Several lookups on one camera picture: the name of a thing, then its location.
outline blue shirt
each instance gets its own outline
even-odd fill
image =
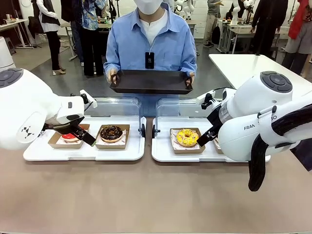
[[[138,9],[113,23],[107,42],[105,73],[113,68],[117,71],[147,70],[145,53],[149,51],[155,54],[154,70],[182,71],[188,76],[190,72],[196,73],[196,48],[188,24],[182,17],[174,14],[168,4],[162,3],[161,7],[168,10],[168,22],[160,30],[152,46],[139,20]],[[146,117],[156,115],[156,103],[160,98],[168,98],[168,95],[149,94],[125,96],[139,98],[142,103],[141,114]]]
[[[89,3],[89,9],[84,7],[84,1],[82,0],[82,27],[89,30],[97,30],[98,17],[96,13],[96,6],[103,10],[106,0],[95,0],[95,2]]]

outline gray skirt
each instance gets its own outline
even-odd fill
[[[285,50],[287,53],[312,53],[312,21],[302,24],[296,39],[288,39]]]

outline cardboard box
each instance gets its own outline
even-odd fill
[[[89,124],[80,124],[87,132],[89,131],[90,125]],[[82,147],[83,141],[80,141],[80,144],[57,144],[57,141],[62,135],[58,132],[55,132],[54,135],[49,140],[48,144],[51,145],[54,149],[80,149]]]
[[[100,144],[96,144],[96,147],[99,150],[124,150],[126,149],[127,146],[127,142],[128,142],[128,136],[129,136],[129,131],[130,131],[130,125],[129,124],[106,124],[106,125],[102,125],[99,128],[99,131],[97,133],[97,137],[98,138],[100,132],[102,131],[103,128],[107,127],[107,126],[118,126],[119,128],[121,128],[121,130],[126,130],[126,143],[124,145],[100,145]]]
[[[201,137],[201,133],[200,133],[198,128],[171,128],[169,131],[170,138],[171,138],[171,130],[183,130],[183,129],[190,129],[192,131],[196,131],[197,134],[199,135],[199,137]],[[172,145],[172,149],[173,149],[174,153],[177,155],[180,155],[180,154],[201,154],[202,152],[204,152],[206,147],[203,146],[203,147],[200,147],[200,149],[196,149],[196,150],[175,150],[173,145]]]
[[[218,140],[218,138],[215,138],[215,139],[213,140],[213,142],[214,142],[214,146],[215,146],[215,149],[216,149],[217,153],[218,153],[218,154],[223,154],[223,152],[222,152],[222,150],[221,150],[221,147],[219,146],[219,140]]]

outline chocolate donut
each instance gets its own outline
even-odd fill
[[[122,137],[122,129],[118,126],[107,126],[102,129],[100,136],[106,142],[116,142]]]

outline black badge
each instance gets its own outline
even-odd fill
[[[145,68],[154,69],[154,53],[153,52],[145,53]]]

